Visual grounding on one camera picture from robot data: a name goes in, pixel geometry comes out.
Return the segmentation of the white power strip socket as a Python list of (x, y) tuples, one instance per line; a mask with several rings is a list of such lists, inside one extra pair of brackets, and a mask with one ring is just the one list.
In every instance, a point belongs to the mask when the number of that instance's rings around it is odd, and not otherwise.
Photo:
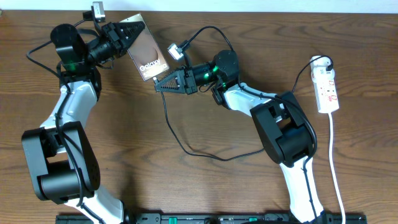
[(321, 55), (310, 59), (311, 79), (319, 113), (328, 114), (339, 109), (332, 61)]

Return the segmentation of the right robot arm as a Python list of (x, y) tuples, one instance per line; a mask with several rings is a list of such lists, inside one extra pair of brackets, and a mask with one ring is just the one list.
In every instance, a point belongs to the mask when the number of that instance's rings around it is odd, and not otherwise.
[(160, 93), (192, 94), (210, 85), (218, 105), (252, 118), (263, 150), (282, 169), (290, 196), (290, 212), (300, 223), (319, 223), (324, 208), (313, 177), (317, 138), (293, 93), (281, 95), (255, 90), (239, 79), (238, 56), (222, 50), (212, 61), (193, 66), (189, 59), (161, 80)]

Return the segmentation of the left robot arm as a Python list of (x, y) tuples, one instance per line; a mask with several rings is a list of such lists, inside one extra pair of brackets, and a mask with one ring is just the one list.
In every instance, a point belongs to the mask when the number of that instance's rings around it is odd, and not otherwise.
[(95, 39), (85, 42), (83, 29), (71, 24), (55, 27), (50, 41), (60, 57), (54, 72), (60, 98), (40, 127), (21, 137), (36, 196), (73, 207), (93, 223), (137, 222), (100, 184), (100, 168), (85, 126), (101, 93), (98, 69), (125, 55), (144, 29), (143, 22), (110, 22), (89, 30)]

